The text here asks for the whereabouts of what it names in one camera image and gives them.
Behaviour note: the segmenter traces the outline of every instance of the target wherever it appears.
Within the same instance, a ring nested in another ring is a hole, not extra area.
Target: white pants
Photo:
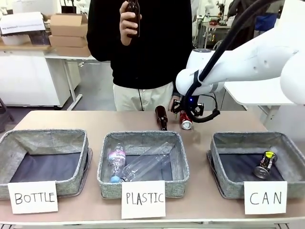
[[[155,89],[138,90],[113,85],[117,111],[154,111],[157,106],[168,110],[173,96],[173,83]]]

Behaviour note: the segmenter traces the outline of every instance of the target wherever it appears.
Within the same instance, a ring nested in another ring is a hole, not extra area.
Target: blue bottle cap
[[[110,178],[110,183],[119,183],[120,180],[121,179],[118,176],[113,176]]]

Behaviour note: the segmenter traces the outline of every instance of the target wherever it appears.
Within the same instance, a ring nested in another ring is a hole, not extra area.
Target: bottle label
[[[108,160],[119,158],[119,159],[126,159],[126,154],[124,151],[114,151],[112,153],[109,153]]]

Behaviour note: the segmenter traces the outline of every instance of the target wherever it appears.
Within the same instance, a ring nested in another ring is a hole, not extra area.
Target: black can
[[[274,152],[264,152],[260,164],[255,167],[254,174],[261,179],[268,179],[270,176],[272,165],[277,161],[277,155]]]

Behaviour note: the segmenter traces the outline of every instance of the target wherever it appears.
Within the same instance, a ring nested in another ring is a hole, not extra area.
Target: black hose
[[[214,65],[217,63],[219,58],[222,56],[224,51],[226,51],[229,47],[229,45],[232,43],[234,40],[235,36],[237,33],[240,31],[242,26],[247,22],[248,19],[250,19],[252,16],[255,15],[257,11],[259,11],[261,8],[276,2],[279,0],[257,0],[255,3],[253,3],[249,8],[247,8],[242,15],[239,17],[239,19],[236,21],[235,25],[229,30],[227,36],[225,37],[224,41],[220,44],[218,49],[215,51],[207,65],[205,66],[204,70],[202,73],[199,75],[199,80],[195,79],[194,83],[190,87],[190,89],[187,91],[185,95],[185,99],[183,100],[183,106],[185,108],[186,114],[189,116],[191,120],[193,120],[195,123],[205,123],[207,121],[210,121],[211,119],[209,117],[204,117],[204,118],[198,118],[195,117],[190,109],[189,106],[189,99],[193,95],[194,91],[201,86],[201,82],[203,82],[210,71],[213,69]]]

